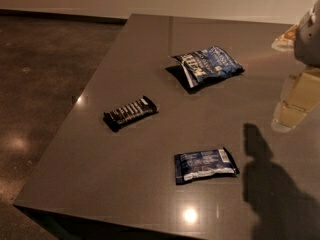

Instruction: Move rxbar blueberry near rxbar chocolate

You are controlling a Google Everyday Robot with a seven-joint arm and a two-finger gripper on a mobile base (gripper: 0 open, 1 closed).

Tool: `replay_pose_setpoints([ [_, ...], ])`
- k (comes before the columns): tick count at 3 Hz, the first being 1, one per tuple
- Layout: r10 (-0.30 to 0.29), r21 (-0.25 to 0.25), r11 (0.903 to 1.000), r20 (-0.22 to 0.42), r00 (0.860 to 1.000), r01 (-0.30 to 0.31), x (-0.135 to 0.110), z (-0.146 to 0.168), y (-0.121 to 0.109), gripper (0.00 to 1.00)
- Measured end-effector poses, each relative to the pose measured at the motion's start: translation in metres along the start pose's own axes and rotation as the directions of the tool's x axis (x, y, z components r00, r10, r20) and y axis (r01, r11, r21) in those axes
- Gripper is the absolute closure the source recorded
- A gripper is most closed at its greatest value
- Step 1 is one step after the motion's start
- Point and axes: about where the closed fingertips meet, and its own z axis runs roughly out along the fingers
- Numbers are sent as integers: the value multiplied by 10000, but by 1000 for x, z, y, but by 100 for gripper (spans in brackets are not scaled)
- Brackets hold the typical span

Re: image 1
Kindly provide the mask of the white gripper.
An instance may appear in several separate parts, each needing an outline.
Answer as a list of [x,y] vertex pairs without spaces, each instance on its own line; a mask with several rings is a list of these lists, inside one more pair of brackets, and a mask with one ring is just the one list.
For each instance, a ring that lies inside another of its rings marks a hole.
[[295,58],[308,66],[299,75],[289,75],[283,84],[271,128],[287,133],[300,124],[320,103],[320,0],[301,18],[276,38],[271,47],[293,51]]

